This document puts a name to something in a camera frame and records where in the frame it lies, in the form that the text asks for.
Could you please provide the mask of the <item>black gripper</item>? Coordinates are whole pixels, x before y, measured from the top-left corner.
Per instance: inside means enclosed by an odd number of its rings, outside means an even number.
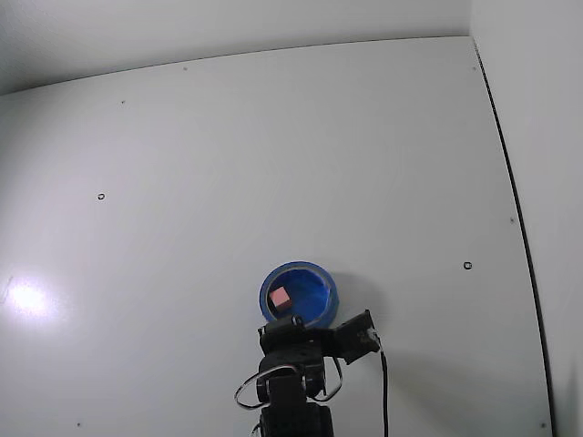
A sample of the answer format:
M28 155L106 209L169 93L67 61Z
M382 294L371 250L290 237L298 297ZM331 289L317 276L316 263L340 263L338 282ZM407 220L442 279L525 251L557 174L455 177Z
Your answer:
M275 320L258 328L259 344L265 358L288 360L308 351L322 357L337 358L335 331L307 328L300 315Z

